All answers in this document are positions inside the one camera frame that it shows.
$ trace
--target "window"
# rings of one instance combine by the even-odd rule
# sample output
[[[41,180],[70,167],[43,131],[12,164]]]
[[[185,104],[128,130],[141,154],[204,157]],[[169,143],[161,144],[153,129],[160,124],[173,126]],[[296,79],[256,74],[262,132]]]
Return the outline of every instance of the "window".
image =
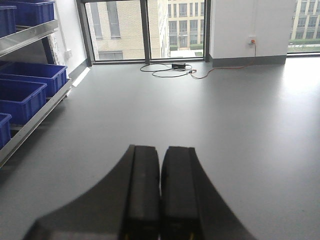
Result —
[[[95,38],[102,39],[103,36],[102,36],[101,25],[100,25],[98,3],[97,2],[90,3],[90,9],[91,9],[91,14],[92,14],[92,21],[93,21]]]
[[[177,17],[177,4],[173,4],[173,17]]]
[[[311,2],[309,3],[308,13],[313,13],[313,12],[314,12],[314,9],[315,9],[315,2],[314,2],[314,1],[311,1]]]
[[[203,19],[201,19],[200,20],[200,32],[204,32],[204,20]]]
[[[198,3],[197,2],[194,3],[194,15],[198,16]]]
[[[314,38],[314,31],[307,31],[305,38],[306,39],[313,39]]]
[[[306,12],[306,8],[307,8],[307,3],[306,2],[302,2],[301,3],[301,8],[300,8],[300,13],[304,14]]]
[[[100,61],[123,60],[124,55],[122,51],[100,51],[99,59]]]
[[[306,17],[299,17],[298,28],[304,28],[306,25]]]
[[[169,36],[169,45],[177,45],[177,36]]]
[[[117,2],[116,1],[107,1],[106,8],[108,11],[111,37],[112,38],[119,38],[120,37],[120,28],[119,28]]]
[[[168,18],[171,18],[171,4],[168,4]]]
[[[316,22],[317,22],[316,16],[310,17],[308,27],[314,28],[316,26]]]
[[[192,15],[193,15],[193,13],[192,13],[192,10],[193,10],[193,9],[192,9],[192,8],[193,8],[192,2],[190,2],[190,7],[189,7],[189,8],[190,8],[190,17],[192,17]]]
[[[195,34],[190,34],[190,44],[197,44],[198,43],[198,35]]]
[[[180,43],[180,48],[186,48],[187,47],[187,37],[181,36],[179,43]]]
[[[201,16],[205,15],[205,3],[204,2],[201,2],[200,15]]]
[[[179,17],[186,17],[186,16],[187,16],[187,4],[179,3]]]
[[[187,32],[187,21],[179,21],[179,32],[186,33]]]
[[[295,39],[302,39],[304,37],[304,33],[303,32],[297,32],[295,34]]]
[[[177,21],[169,21],[169,33],[177,33]]]
[[[198,20],[190,20],[190,32],[198,32]]]

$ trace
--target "storage bin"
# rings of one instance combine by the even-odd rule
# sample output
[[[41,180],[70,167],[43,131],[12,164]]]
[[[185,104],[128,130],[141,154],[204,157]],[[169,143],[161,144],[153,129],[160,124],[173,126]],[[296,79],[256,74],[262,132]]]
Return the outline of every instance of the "storage bin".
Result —
[[[0,113],[0,149],[2,149],[11,139],[9,124],[11,118],[10,114]]]
[[[2,5],[15,5],[15,23],[21,26],[36,26],[55,19],[54,0],[22,2],[1,0]]]
[[[17,31],[15,19],[16,9],[17,7],[13,5],[0,5],[0,38],[14,34]]]
[[[67,67],[51,64],[14,62],[0,67],[0,79],[45,83],[46,96],[52,97],[67,82]]]
[[[46,104],[45,83],[0,79],[0,113],[11,123],[26,124]]]

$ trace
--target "building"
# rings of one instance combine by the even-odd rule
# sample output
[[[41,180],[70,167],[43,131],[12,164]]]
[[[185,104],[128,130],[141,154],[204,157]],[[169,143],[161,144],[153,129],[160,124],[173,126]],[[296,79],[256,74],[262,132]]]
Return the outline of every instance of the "building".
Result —
[[[289,52],[307,47],[308,52],[320,51],[320,1],[297,0],[292,19]]]
[[[167,2],[148,1],[151,54],[154,59],[169,56]],[[96,61],[145,58],[138,0],[87,3],[86,11]]]

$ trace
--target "gray baseboard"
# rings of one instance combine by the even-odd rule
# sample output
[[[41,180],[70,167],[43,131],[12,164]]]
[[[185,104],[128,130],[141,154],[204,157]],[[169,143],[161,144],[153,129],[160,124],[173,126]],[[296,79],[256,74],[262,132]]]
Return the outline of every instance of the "gray baseboard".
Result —
[[[251,65],[283,65],[286,63],[287,55],[279,56],[257,56],[254,57],[235,57],[235,58],[213,58],[213,67],[235,67],[235,66],[245,66],[254,62]]]
[[[84,60],[79,66],[75,68],[71,73],[69,73],[69,78],[72,79],[72,81],[76,80],[77,77],[88,67],[88,60]]]

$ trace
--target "gray floor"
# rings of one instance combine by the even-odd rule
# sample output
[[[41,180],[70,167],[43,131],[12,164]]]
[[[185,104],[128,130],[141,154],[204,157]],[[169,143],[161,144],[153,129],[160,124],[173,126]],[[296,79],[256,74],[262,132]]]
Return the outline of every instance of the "gray floor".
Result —
[[[140,66],[94,66],[0,170],[1,240],[96,184],[129,144],[155,146],[161,161],[168,146],[196,147],[258,240],[319,240],[320,58],[203,80]]]

